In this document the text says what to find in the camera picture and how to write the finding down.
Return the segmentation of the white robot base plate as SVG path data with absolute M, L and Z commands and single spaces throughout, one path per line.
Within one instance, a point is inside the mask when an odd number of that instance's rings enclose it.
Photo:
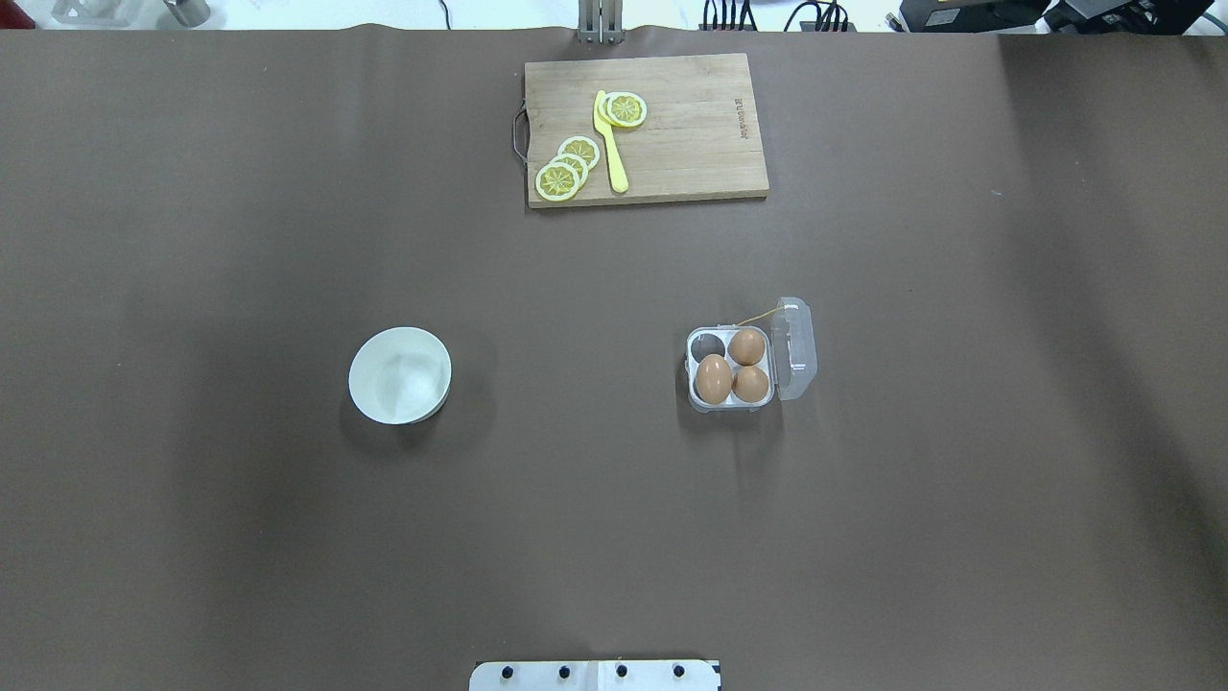
M 511 660 L 478 664 L 469 690 L 720 690 L 705 659 Z

